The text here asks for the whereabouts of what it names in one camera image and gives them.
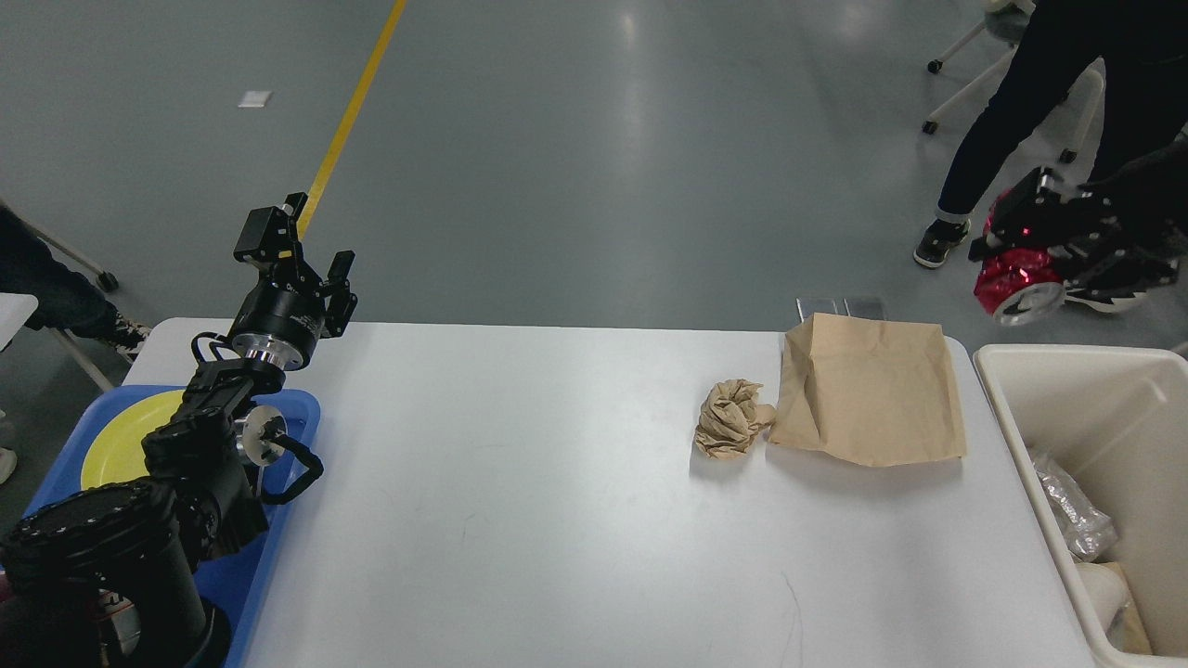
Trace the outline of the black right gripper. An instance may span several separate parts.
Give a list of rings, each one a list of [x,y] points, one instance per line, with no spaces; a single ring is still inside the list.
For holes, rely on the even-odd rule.
[[[1144,259],[1116,215],[1078,215],[1066,182],[1053,166],[1036,166],[1001,193],[968,261],[1009,253],[1053,256],[1064,279],[1064,302],[1140,302],[1146,291],[1174,284],[1180,259]]]

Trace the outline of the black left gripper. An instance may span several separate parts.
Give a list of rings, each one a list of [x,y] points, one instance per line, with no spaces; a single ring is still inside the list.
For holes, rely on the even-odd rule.
[[[323,282],[304,260],[297,221],[307,202],[307,193],[292,193],[279,207],[253,209],[232,252],[260,278],[228,330],[232,349],[284,371],[305,368],[320,339],[342,338],[359,303],[353,250],[339,250]]]

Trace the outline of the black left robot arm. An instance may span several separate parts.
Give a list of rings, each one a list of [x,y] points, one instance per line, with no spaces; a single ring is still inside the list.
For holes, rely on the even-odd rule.
[[[258,271],[230,329],[192,340],[181,405],[143,439],[146,474],[38,508],[4,535],[5,667],[221,667],[225,611],[196,571],[263,532],[323,474],[258,396],[340,338],[358,305],[341,250],[321,277],[303,257],[307,193],[249,212],[233,256]]]

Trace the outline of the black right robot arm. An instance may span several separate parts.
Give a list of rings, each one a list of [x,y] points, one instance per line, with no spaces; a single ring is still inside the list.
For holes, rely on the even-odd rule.
[[[1067,303],[1117,313],[1175,284],[1184,261],[1184,141],[1073,190],[1057,171],[1032,169],[997,198],[969,259],[980,266],[977,301],[1007,326]]]

